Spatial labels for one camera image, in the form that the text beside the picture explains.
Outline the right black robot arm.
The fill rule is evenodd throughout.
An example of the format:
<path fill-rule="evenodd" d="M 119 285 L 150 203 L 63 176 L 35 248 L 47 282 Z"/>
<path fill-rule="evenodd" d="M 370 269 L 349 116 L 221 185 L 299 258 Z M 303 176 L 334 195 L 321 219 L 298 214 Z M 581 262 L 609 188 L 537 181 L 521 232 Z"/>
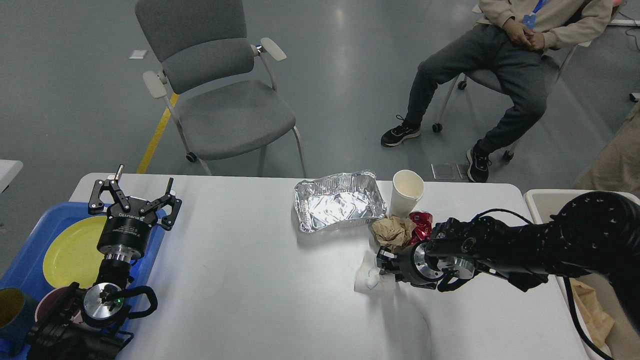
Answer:
<path fill-rule="evenodd" d="M 639 332 L 639 205 L 592 191 L 550 221 L 510 227 L 489 210 L 437 223 L 427 239 L 382 246 L 375 264 L 419 289 L 433 333 L 434 359 L 586 357 L 570 278 L 604 277 Z"/>

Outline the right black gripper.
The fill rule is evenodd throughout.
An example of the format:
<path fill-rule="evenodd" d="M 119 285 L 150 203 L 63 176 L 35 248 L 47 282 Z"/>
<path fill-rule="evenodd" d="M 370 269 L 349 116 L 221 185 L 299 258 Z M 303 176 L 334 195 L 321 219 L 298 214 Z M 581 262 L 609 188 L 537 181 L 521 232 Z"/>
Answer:
<path fill-rule="evenodd" d="M 398 255 L 390 248 L 380 246 L 375 255 L 379 273 L 396 273 L 394 280 L 419 289 L 436 289 L 445 273 L 426 253 L 427 242 L 415 243 L 402 249 Z"/>

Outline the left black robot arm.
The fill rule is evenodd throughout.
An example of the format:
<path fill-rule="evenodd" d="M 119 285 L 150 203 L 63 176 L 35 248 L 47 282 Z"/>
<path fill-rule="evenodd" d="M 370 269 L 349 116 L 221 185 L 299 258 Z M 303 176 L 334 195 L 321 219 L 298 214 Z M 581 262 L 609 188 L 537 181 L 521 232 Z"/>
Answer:
<path fill-rule="evenodd" d="M 126 195 L 119 184 L 123 169 L 96 180 L 87 204 L 90 215 L 106 218 L 96 245 L 103 254 L 96 280 L 88 288 L 72 282 L 30 328 L 28 360 L 114 360 L 134 338 L 122 330 L 125 322 L 158 309 L 154 290 L 134 285 L 131 269 L 146 255 L 153 228 L 173 228 L 183 202 L 172 193 L 174 178 L 156 199 Z"/>

